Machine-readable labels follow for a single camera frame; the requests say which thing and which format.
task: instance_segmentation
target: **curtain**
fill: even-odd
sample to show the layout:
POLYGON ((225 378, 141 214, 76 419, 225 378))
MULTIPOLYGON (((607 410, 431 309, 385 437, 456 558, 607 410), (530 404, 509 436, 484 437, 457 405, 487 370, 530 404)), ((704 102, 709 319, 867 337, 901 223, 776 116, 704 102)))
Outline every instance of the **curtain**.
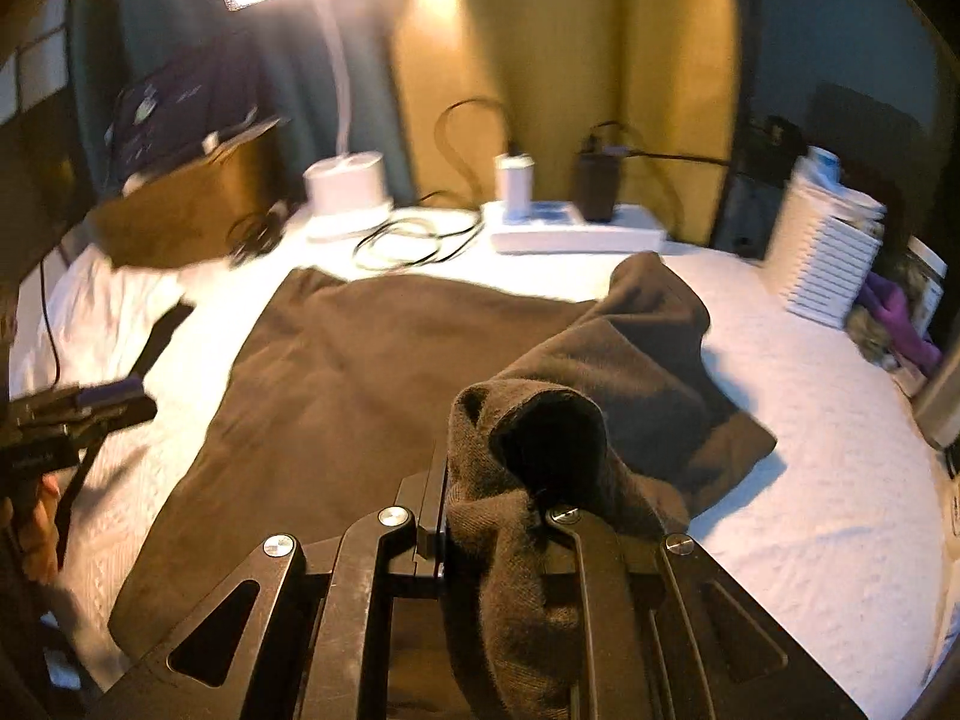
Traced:
MULTIPOLYGON (((621 119, 650 151, 730 155, 738 89, 736 0, 405 0, 392 33, 398 96, 421 193, 464 191, 433 143, 450 103, 507 103, 536 160, 536 197, 564 199, 592 124, 621 119)), ((496 116, 458 111, 450 141, 493 196, 496 116)), ((723 167, 628 160, 622 202, 680 240, 709 238, 723 167)))
MULTIPOLYGON (((331 0, 344 38, 352 81, 352 151, 381 151, 388 187, 397 204, 416 199, 405 136, 390 70, 383 0, 331 0)), ((301 174, 313 162, 333 156, 337 131, 336 95, 330 61, 316 12, 317 0, 275 0, 230 12, 223 0, 76 0, 71 20, 73 64, 85 77, 78 88, 78 117, 91 164, 106 165, 103 146, 104 97, 119 92, 115 79, 139 79, 185 47, 237 28, 253 33, 269 76, 275 103, 290 119, 282 128, 283 157, 300 190, 301 174), (113 18, 121 52, 99 52, 105 20, 113 18)))

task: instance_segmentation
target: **blue curtain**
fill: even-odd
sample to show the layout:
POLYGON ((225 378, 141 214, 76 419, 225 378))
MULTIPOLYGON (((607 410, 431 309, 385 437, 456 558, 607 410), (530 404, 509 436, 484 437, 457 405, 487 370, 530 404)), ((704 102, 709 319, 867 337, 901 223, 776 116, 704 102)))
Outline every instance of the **blue curtain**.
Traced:
MULTIPOLYGON (((115 87, 111 76, 117 75, 108 67, 122 63, 127 81, 139 79, 185 47, 238 28, 253 34, 278 112, 289 119, 281 136, 293 185, 301 186, 306 167, 334 155, 336 95, 315 0, 267 1, 236 12, 227 10, 224 0, 112 1, 122 55, 91 48, 104 41, 102 13, 110 2, 74 0, 71 18, 71 70, 76 70, 80 128, 92 165, 106 165, 103 133, 109 113, 104 112, 104 87, 115 87)), ((395 98, 383 2, 332 3, 352 81, 350 150, 382 152, 392 196, 397 204, 412 204, 416 195, 395 98)), ((119 89, 110 91, 115 95, 119 89)))

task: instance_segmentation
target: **folded fabric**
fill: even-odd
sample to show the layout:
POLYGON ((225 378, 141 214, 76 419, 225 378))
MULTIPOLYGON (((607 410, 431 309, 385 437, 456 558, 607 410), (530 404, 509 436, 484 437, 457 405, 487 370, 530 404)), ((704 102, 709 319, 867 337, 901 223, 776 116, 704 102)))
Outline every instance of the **folded fabric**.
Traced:
POLYGON ((940 364, 941 352, 914 329, 906 293, 899 285, 877 274, 868 274, 856 301, 890 334, 894 351, 913 362, 925 375, 933 374, 940 364))
POLYGON ((578 613, 541 576, 541 511, 577 506, 621 533, 683 530, 776 444, 709 379, 709 315, 655 255, 608 297, 454 405, 445 605, 451 659, 477 716, 563 718, 578 613))

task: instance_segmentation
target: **purple cloth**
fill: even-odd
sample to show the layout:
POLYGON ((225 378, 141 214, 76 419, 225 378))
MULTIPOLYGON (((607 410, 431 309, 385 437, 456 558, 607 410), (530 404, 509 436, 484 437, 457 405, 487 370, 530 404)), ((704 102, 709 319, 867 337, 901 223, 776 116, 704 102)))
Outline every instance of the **purple cloth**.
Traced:
POLYGON ((904 290, 882 276, 869 274, 856 302, 890 334, 894 351, 913 362, 924 375, 933 374, 940 364, 940 350, 914 329, 904 290))

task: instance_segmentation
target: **yellow curtain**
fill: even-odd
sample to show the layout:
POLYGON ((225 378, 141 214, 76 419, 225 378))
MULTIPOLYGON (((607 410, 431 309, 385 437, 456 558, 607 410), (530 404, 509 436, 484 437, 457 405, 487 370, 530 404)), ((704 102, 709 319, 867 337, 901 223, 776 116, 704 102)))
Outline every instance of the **yellow curtain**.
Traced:
MULTIPOLYGON (((392 48, 421 194, 466 193, 433 127, 448 105, 474 95, 509 106, 515 136, 536 160, 538 199, 565 199, 574 154, 604 119, 630 122, 651 149, 730 150, 734 0, 405 0, 392 48)), ((503 148, 496 115, 458 110, 450 141, 493 197, 493 156, 503 148)), ((639 162, 630 161, 621 200, 647 205, 678 238, 704 242, 723 170, 639 162)))

